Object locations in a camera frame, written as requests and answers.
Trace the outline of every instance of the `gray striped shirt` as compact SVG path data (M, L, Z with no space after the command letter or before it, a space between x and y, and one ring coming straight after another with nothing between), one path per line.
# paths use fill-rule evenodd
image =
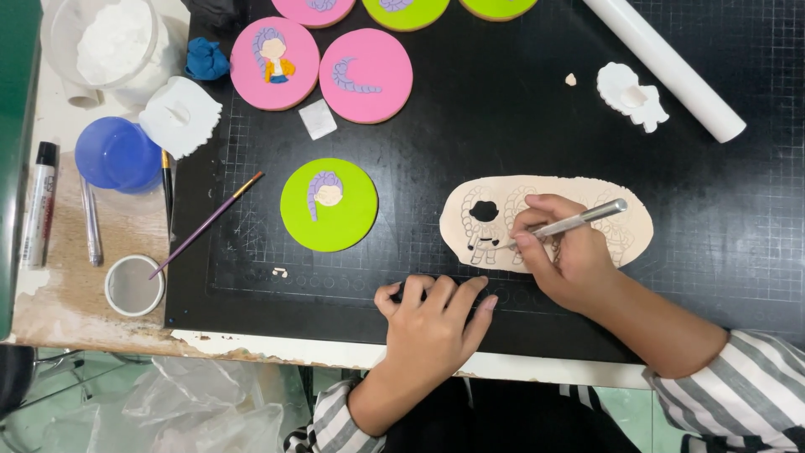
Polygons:
M693 433L683 437L682 452L805 451L805 354L781 339L734 330L718 357L695 374L647 377L668 422ZM288 435L286 452L382 451L385 437L362 432L349 415L347 394L358 382L320 393L311 424ZM567 386L559 392L570 395ZM580 386L578 395L588 390Z

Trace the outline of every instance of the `fingernail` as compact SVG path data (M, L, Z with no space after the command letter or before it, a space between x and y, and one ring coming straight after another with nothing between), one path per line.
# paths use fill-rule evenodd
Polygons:
M489 300L486 301L484 304L485 310L495 310L495 306L497 305L497 296L492 296Z
M514 241L517 242L518 247L525 247L531 244L532 240L536 240L536 238L528 231L520 231L514 235Z

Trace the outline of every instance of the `white rolling pin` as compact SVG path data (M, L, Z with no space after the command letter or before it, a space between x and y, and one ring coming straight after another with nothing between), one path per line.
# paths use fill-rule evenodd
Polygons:
M626 0L584 0L720 143L746 123Z

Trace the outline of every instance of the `water cup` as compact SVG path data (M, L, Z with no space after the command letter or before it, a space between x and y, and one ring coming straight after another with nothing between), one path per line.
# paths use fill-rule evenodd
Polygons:
M159 185L162 148L131 121L109 116L87 126L76 143L76 166L89 184L120 193L146 193Z

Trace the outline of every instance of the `person's right hand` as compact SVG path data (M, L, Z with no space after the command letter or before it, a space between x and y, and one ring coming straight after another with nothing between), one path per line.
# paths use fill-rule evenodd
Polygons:
M510 236L539 288L562 307L584 314L606 295L614 295L621 279L609 256L606 237L589 224L566 231L554 263L528 228L553 223L584 212L587 208L553 194L526 195L529 209L514 219Z

